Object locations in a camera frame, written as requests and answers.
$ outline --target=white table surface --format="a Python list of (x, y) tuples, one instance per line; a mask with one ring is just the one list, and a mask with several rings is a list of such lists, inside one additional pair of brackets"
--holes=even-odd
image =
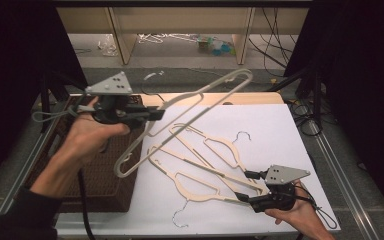
[[(164, 119), (158, 122), (155, 127), (165, 125), (185, 108), (186, 106), (169, 108)], [(202, 109), (204, 106), (196, 107), (191, 114), (186, 114), (176, 122), (186, 122), (200, 108)], [(287, 105), (217, 106), (198, 119), (192, 126), (208, 135), (230, 141), (234, 141), (240, 131), (249, 133), (251, 140), (246, 134), (239, 134), (238, 140), (234, 143), (239, 151), (241, 161), (248, 170), (266, 171), (272, 164), (309, 170), (311, 175), (301, 181), (312, 193), (318, 206), (322, 207), (337, 221)], [(169, 136), (169, 132), (163, 131), (156, 137), (145, 138), (142, 155), (149, 146), (161, 143), (167, 136)], [(184, 131), (181, 136), (188, 139), (197, 148), (200, 148), (200, 144), (202, 145), (203, 138), (199, 135)], [(195, 159), (177, 139), (173, 139), (165, 147)], [(219, 186), (223, 195), (234, 197), (233, 192), (221, 184), (214, 175), (168, 157), (162, 152), (156, 153), (155, 157), (162, 166), (172, 171), (188, 171), (198, 178)], [(223, 171), (243, 176), (240, 171), (226, 167), (217, 158), (211, 158), (211, 161), (214, 161), (214, 165)], [(177, 224), (187, 224), (188, 227), (177, 227), (172, 218), (176, 211), (183, 208), (186, 203), (185, 198), (177, 191), (173, 181), (150, 162), (145, 161), (138, 171), (129, 212), (89, 213), (92, 231), (96, 236), (161, 238), (256, 236), (295, 232), (289, 224), (275, 225), (273, 218), (264, 213), (256, 214), (250, 207), (219, 200), (189, 201), (185, 210), (177, 213), (175, 218)], [(187, 181), (184, 181), (184, 184), (196, 194), (213, 192), (199, 184), (191, 184)], [(245, 191), (243, 187), (240, 188), (244, 190), (244, 193), (253, 194), (252, 191)], [(78, 213), (60, 214), (56, 228), (60, 236), (86, 235), (82, 215)]]

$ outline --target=wicker basket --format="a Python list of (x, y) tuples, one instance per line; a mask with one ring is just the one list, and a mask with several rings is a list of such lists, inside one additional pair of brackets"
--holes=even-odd
[[(72, 105), (78, 99), (72, 96), (67, 101), (67, 106)], [(140, 96), (130, 96), (132, 103), (142, 104)], [(25, 185), (30, 187), (39, 174), (46, 167), (50, 157), (64, 142), (64, 139), (73, 122), (71, 117), (61, 117), (56, 123), (51, 134), (38, 154), (33, 168), (30, 170)], [(117, 136), (110, 139), (104, 153), (98, 153), (93, 161), (83, 167), (85, 188), (87, 194), (87, 206), (89, 212), (127, 212), (135, 186), (137, 171), (126, 178), (118, 178), (114, 175), (113, 167), (123, 151), (136, 139), (144, 127), (134, 129), (127, 136)], [(139, 161), (141, 146), (138, 146), (130, 157), (130, 160), (121, 167), (125, 171)], [(63, 204), (59, 210), (65, 212), (81, 212), (82, 204), (77, 179), (71, 184), (69, 191), (64, 197)]]

